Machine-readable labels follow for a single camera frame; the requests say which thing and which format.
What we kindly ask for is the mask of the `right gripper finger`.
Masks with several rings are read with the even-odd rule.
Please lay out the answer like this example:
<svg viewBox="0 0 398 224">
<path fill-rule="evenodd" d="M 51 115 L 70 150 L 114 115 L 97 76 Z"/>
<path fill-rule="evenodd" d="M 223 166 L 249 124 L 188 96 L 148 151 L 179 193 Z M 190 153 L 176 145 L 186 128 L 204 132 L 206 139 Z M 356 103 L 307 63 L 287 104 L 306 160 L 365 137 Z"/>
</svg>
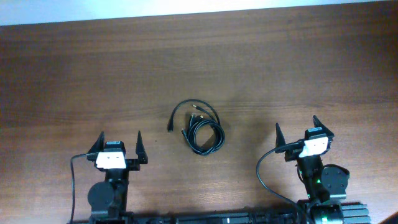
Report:
<svg viewBox="0 0 398 224">
<path fill-rule="evenodd" d="M 328 137 L 334 137 L 334 133 L 328 129 L 319 119 L 316 115 L 313 115 L 313 124 L 315 128 L 320 128 Z"/>
<path fill-rule="evenodd" d="M 286 145 L 284 135 L 278 123 L 275 124 L 275 132 L 276 132 L 276 139 L 275 139 L 276 148 Z"/>
</svg>

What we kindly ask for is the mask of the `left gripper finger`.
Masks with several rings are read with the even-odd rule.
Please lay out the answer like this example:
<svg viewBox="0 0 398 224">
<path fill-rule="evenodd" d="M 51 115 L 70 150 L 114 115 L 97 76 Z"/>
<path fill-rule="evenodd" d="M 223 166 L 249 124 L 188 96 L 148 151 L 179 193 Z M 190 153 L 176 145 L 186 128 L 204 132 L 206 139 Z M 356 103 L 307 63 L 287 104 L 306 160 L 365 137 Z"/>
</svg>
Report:
<svg viewBox="0 0 398 224">
<path fill-rule="evenodd" d="M 136 142 L 136 154 L 140 164 L 148 163 L 148 156 L 145 151 L 145 147 L 142 141 L 142 134 L 138 131 L 137 142 Z"/>
<path fill-rule="evenodd" d="M 102 131 L 97 138 L 96 142 L 92 145 L 90 150 L 88 151 L 89 154 L 96 154 L 102 152 L 104 149 L 104 132 Z"/>
</svg>

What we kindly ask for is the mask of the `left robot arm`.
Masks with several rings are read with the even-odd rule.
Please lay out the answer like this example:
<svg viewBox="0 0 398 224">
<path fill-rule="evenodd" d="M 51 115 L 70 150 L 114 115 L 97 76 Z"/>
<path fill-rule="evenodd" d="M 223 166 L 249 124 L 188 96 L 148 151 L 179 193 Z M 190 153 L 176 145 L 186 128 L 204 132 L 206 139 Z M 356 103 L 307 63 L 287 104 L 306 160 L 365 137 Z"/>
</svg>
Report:
<svg viewBox="0 0 398 224">
<path fill-rule="evenodd" d="M 134 214 L 127 211 L 129 173 L 137 172 L 148 163 L 148 157 L 138 133 L 137 157 L 126 158 L 126 147 L 122 141 L 105 141 L 104 133 L 88 151 L 87 159 L 105 174 L 104 181 L 95 183 L 88 192 L 91 206 L 90 223 L 133 223 Z"/>
</svg>

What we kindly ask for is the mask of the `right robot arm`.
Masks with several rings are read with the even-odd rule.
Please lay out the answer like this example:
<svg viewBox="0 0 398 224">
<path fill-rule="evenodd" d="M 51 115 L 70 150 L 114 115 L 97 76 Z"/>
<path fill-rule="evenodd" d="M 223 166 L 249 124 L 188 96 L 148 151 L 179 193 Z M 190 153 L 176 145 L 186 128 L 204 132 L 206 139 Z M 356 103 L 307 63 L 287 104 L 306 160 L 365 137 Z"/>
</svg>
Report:
<svg viewBox="0 0 398 224">
<path fill-rule="evenodd" d="M 307 197 L 295 203 L 305 223 L 343 223 L 341 201 L 346 198 L 349 170 L 335 164 L 324 165 L 322 155 L 331 149 L 334 133 L 317 116 L 304 138 L 287 143 L 279 124 L 275 125 L 275 153 L 286 162 L 297 163 L 297 173 Z"/>
</svg>

